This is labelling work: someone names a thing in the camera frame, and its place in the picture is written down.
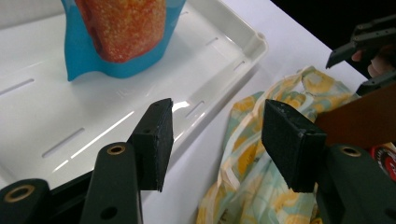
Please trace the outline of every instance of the yellow flower pattern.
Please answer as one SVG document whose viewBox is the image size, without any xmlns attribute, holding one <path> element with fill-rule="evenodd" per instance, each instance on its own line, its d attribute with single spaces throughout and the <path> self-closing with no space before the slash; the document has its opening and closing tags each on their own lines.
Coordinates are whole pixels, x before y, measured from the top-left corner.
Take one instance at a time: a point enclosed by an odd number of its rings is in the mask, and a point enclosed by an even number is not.
<svg viewBox="0 0 396 224">
<path fill-rule="evenodd" d="M 265 152 L 261 141 L 264 102 L 282 101 L 314 121 L 319 113 L 354 97 L 341 82 L 310 66 L 285 77 L 266 92 L 257 92 L 234 104 L 218 181 L 200 202 L 196 223 L 320 224 L 321 219 L 314 212 L 314 193 L 288 189 Z"/>
</svg>

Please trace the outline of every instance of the table surface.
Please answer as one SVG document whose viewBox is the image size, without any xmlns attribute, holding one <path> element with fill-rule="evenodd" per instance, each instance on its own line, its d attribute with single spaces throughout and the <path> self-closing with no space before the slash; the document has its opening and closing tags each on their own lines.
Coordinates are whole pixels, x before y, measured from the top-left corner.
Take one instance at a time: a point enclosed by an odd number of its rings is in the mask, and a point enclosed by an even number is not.
<svg viewBox="0 0 396 224">
<path fill-rule="evenodd" d="M 265 35 L 269 51 L 250 71 L 252 78 L 223 107 L 168 168 L 163 192 L 142 192 L 145 223 L 193 223 L 197 206 L 218 175 L 222 140 L 232 105 L 267 90 L 284 76 L 314 65 L 355 91 L 365 80 L 349 64 L 325 65 L 331 50 L 269 0 L 224 0 L 253 29 Z"/>
</svg>

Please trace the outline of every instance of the white plastic tray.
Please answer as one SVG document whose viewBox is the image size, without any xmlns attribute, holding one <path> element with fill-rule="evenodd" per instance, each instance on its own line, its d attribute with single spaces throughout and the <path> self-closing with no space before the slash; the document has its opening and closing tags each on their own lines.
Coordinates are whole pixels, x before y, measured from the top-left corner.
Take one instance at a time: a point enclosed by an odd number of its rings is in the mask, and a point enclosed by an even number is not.
<svg viewBox="0 0 396 224">
<path fill-rule="evenodd" d="M 51 188 L 90 171 L 103 146 L 126 141 L 148 106 L 174 101 L 172 156 L 248 79 L 267 51 L 262 34 L 218 0 L 188 0 L 164 57 L 116 79 L 67 82 L 65 16 L 0 30 L 0 177 Z"/>
</svg>

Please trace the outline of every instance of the orange food pouch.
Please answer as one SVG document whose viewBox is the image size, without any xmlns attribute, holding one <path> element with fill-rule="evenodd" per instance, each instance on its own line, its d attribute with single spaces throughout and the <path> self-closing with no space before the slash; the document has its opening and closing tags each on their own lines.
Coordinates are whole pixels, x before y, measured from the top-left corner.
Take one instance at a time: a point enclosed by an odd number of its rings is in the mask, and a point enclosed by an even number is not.
<svg viewBox="0 0 396 224">
<path fill-rule="evenodd" d="M 153 49 L 165 29 L 165 0 L 76 0 L 100 57 L 125 63 Z"/>
</svg>

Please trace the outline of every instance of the blue package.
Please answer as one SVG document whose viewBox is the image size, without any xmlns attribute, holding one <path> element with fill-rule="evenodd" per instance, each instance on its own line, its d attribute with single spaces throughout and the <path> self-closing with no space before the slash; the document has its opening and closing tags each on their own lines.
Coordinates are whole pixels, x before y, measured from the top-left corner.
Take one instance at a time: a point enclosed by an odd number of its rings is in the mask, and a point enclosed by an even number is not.
<svg viewBox="0 0 396 224">
<path fill-rule="evenodd" d="M 93 71 L 110 77 L 131 77 L 158 62 L 166 51 L 185 1 L 166 0 L 163 38 L 153 49 L 124 63 L 113 63 L 105 61 L 97 53 L 75 0 L 62 0 L 66 15 L 64 58 L 67 80 L 72 81 Z"/>
</svg>

